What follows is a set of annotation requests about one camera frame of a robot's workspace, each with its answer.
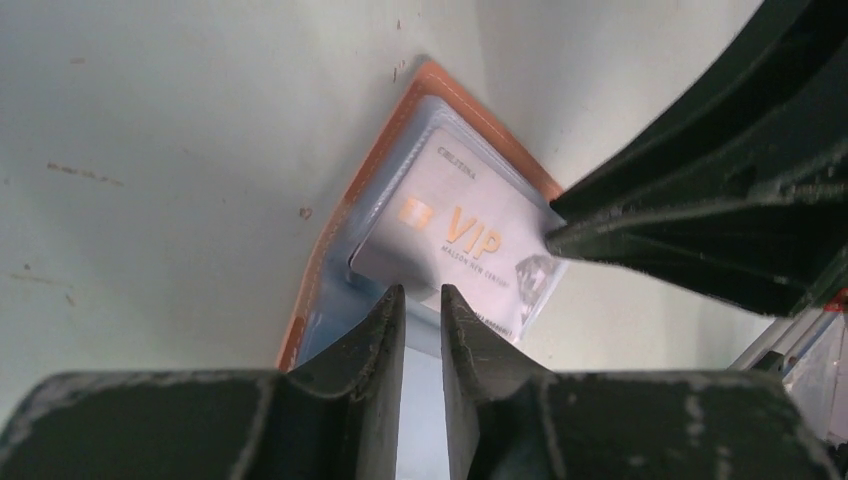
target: vip card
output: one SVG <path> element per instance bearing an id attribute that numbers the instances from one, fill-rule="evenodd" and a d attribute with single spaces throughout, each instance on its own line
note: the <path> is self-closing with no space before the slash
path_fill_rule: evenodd
<path id="1" fill-rule="evenodd" d="M 564 264 L 544 233 L 558 218 L 528 200 L 450 133 L 435 130 L 351 258 L 354 272 L 440 310 L 456 285 L 510 341 L 538 314 Z"/>

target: gold vip lettering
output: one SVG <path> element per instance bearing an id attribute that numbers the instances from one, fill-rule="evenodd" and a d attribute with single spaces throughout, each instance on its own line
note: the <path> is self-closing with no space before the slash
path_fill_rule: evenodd
<path id="1" fill-rule="evenodd" d="M 460 222 L 461 219 L 462 208 L 456 207 L 453 212 L 453 220 L 448 229 L 448 243 L 454 243 L 470 232 L 468 241 L 465 243 L 465 248 L 463 249 L 465 253 L 471 253 L 474 250 L 474 258 L 479 259 L 483 255 L 483 252 L 494 253 L 498 251 L 498 248 L 501 246 L 500 233 L 490 229 L 484 235 L 483 232 L 486 231 L 486 225 L 478 223 L 477 218 L 471 217 L 464 222 Z"/>

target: gold chip logo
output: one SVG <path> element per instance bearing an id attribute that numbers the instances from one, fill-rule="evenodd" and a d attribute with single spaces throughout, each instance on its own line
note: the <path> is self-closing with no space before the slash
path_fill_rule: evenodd
<path id="1" fill-rule="evenodd" d="M 433 209 L 415 197 L 408 197 L 398 213 L 398 220 L 416 230 L 423 230 L 430 223 Z"/>

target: scratch on wall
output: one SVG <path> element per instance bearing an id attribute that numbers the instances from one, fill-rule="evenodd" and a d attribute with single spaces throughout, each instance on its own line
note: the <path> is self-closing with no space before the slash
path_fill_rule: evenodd
<path id="1" fill-rule="evenodd" d="M 78 168 L 63 167 L 61 165 L 56 165 L 55 163 L 52 163 L 52 162 L 47 164 L 47 169 L 48 170 L 54 170 L 54 171 L 57 171 L 57 172 L 67 173 L 69 175 L 79 175 L 81 177 L 90 178 L 92 180 L 97 180 L 98 182 L 105 182 L 105 183 L 108 183 L 110 185 L 114 185 L 116 187 L 123 187 L 124 186 L 123 182 L 120 182 L 120 181 L 115 180 L 113 178 L 104 177 L 104 176 L 101 176 L 101 175 L 96 175 L 91 170 L 80 170 Z"/>
<path id="2" fill-rule="evenodd" d="M 22 282 L 40 283 L 42 285 L 50 285 L 52 287 L 65 287 L 71 289 L 74 288 L 74 286 L 69 283 L 59 282 L 50 278 L 37 277 L 35 275 L 29 275 L 24 273 L 10 273 L 8 276 L 12 280 L 20 280 Z"/>

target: worn black plastic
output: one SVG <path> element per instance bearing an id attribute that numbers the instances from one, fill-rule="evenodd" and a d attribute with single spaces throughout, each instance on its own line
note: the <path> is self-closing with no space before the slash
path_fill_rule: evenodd
<path id="1" fill-rule="evenodd" d="M 442 290 L 451 478 L 836 478 L 761 372 L 553 373 Z"/>
<path id="2" fill-rule="evenodd" d="M 404 293 L 289 374 L 71 373 L 33 390 L 0 435 L 0 478 L 389 479 Z"/>
<path id="3" fill-rule="evenodd" d="M 552 202 L 553 254 L 794 316 L 848 284 L 848 2 L 765 1 L 629 146 Z"/>

